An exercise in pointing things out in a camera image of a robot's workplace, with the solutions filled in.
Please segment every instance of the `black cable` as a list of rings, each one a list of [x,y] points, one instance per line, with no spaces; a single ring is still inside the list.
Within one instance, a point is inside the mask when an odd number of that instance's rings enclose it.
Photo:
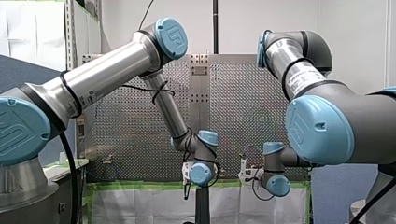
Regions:
[[[145,21],[147,15],[149,13],[149,9],[151,8],[151,5],[152,5],[153,2],[154,2],[154,0],[151,0],[151,2],[148,4],[148,8],[146,9],[145,16],[143,17],[143,20],[140,22],[139,30],[142,29],[143,22]]]
[[[78,218],[81,217],[81,213],[82,213],[82,198],[83,198],[82,193],[84,192],[84,186],[85,186],[85,174],[81,173],[81,175],[82,175],[82,178],[81,178],[81,190],[79,191],[79,204],[78,204],[78,212],[77,212]]]
[[[62,84],[64,84],[64,86],[66,87],[67,91],[73,97],[75,107],[77,108],[77,114],[73,116],[72,119],[76,119],[82,114],[82,105],[76,94],[73,92],[73,90],[70,88],[70,86],[67,84],[66,80],[64,79],[64,74],[66,74],[67,72],[68,71],[62,71],[61,74],[59,75],[59,78],[61,79]]]
[[[256,196],[256,198],[257,199],[259,199],[260,201],[270,201],[271,199],[273,199],[274,198],[274,195],[272,195],[271,197],[269,197],[269,198],[267,198],[267,199],[264,199],[264,198],[261,198],[258,194],[257,194],[257,192],[256,192],[256,190],[254,189],[254,181],[255,180],[258,180],[258,178],[257,178],[257,173],[259,172],[259,170],[260,170],[260,168],[259,169],[257,169],[256,170],[256,173],[254,174],[254,176],[253,176],[253,182],[251,183],[251,189],[253,190],[253,193],[254,193],[254,195]]]
[[[187,137],[186,141],[184,141],[184,154],[183,154],[183,161],[187,161],[191,155],[191,140],[193,136],[192,128],[188,127],[189,136]]]
[[[127,88],[132,88],[132,89],[136,89],[139,91],[148,91],[148,92],[153,92],[155,91],[156,94],[152,97],[151,102],[155,105],[155,98],[157,97],[158,93],[160,92],[171,92],[172,96],[175,96],[175,92],[171,91],[171,90],[163,90],[163,87],[166,86],[166,84],[168,83],[168,81],[165,81],[163,84],[161,84],[161,87],[158,90],[150,90],[150,89],[144,89],[144,88],[140,88],[140,87],[136,87],[136,86],[131,86],[131,85],[122,85],[122,87],[127,87]]]
[[[188,200],[190,196],[191,182],[183,187],[184,189],[184,200]]]
[[[72,216],[71,224],[77,223],[78,218],[78,182],[77,182],[77,170],[74,163],[74,157],[72,149],[70,148],[69,142],[67,141],[64,133],[59,134],[61,137],[62,144],[64,145],[64,151],[67,159],[69,160],[70,175],[72,177]]]
[[[352,221],[349,224],[358,224],[359,219],[361,219],[364,214],[367,213],[367,211],[376,203],[378,200],[380,200],[385,194],[388,193],[394,186],[396,185],[396,176],[393,177],[392,180],[389,181],[389,183],[382,188],[375,196],[368,202],[364,207],[359,211],[359,213],[352,219]]]
[[[212,148],[210,148],[206,142],[204,142],[201,138],[198,138],[198,140],[215,156],[215,158],[218,156],[218,154]]]
[[[209,186],[206,186],[205,188],[210,188],[210,187],[214,186],[216,184],[216,182],[218,182],[220,173],[221,173],[221,165],[219,162],[216,162],[216,166],[218,167],[218,172],[216,173],[216,179]]]

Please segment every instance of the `industrial robot arm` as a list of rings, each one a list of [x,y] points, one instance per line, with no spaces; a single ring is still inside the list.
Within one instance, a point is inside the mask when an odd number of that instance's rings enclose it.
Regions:
[[[380,181],[384,172],[396,176],[396,88],[358,95],[346,84],[327,79],[332,56],[326,42],[312,32],[265,31],[259,41],[257,62],[281,82],[291,101],[286,128],[290,145],[301,159],[320,165],[379,164],[381,173],[369,195],[370,202],[351,221],[358,223],[396,184],[396,177],[388,183]],[[273,153],[265,157],[267,164],[283,161]],[[278,187],[283,189],[285,182],[279,182]],[[387,202],[390,200],[384,199],[366,220],[393,223],[394,209]]]
[[[132,42],[62,73],[43,85],[26,83],[1,94],[0,165],[34,158],[70,119],[134,77],[157,71],[187,51],[187,37],[173,19],[135,32]]]

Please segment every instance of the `pegboard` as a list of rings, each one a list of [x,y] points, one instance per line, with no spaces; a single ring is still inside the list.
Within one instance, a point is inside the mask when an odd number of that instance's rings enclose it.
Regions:
[[[188,126],[219,133],[218,160],[225,178],[237,178],[244,147],[248,165],[262,165],[262,144],[287,143],[287,101],[278,81],[256,65],[255,55],[209,55],[208,73],[186,55],[163,69],[169,89]],[[139,78],[128,84],[146,88]],[[170,148],[170,135],[148,92],[119,88],[92,107],[86,117],[89,172],[96,181],[181,180],[182,153]],[[306,180],[301,168],[288,169],[290,180]]]

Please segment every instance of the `silver arm segment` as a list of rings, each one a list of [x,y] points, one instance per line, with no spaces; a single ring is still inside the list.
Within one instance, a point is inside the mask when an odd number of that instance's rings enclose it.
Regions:
[[[168,90],[162,71],[141,76],[150,90]],[[186,126],[175,100],[169,92],[152,92],[153,103],[159,109],[169,133],[171,144],[176,150],[194,155],[194,165],[191,168],[191,181],[199,186],[206,186],[216,175],[215,158],[217,157],[217,134],[200,131],[196,135]]]

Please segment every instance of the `robotic arm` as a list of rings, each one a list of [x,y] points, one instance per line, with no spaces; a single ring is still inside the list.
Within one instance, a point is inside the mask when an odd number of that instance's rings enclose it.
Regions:
[[[133,35],[131,43],[61,73],[43,85],[26,83],[0,94],[0,207],[42,195],[47,178],[37,155],[63,133],[70,119],[134,77],[150,89],[166,90],[162,67],[187,51],[187,37],[173,19],[158,20]],[[172,136],[172,146],[194,154],[190,180],[201,186],[215,175],[218,136],[189,130],[168,92],[153,92]]]
[[[346,84],[327,79],[332,70],[330,50],[319,35],[311,32],[265,31],[259,41],[257,62],[281,82],[285,97],[291,101],[286,128],[292,151],[300,159],[318,165],[379,164],[380,172],[391,170],[391,175],[395,176],[395,88],[358,95]],[[282,168],[281,164],[287,159],[279,152],[284,149],[271,151],[265,150],[266,147],[273,146],[264,145],[264,166]],[[367,201],[351,223],[358,223],[360,217],[396,184],[395,177],[384,183],[381,176],[380,173],[369,195],[370,202]],[[269,181],[273,177],[271,172],[264,173],[262,186],[270,192],[273,188],[283,190],[286,195],[284,189],[289,181]],[[366,220],[393,223],[391,197],[377,205]]]

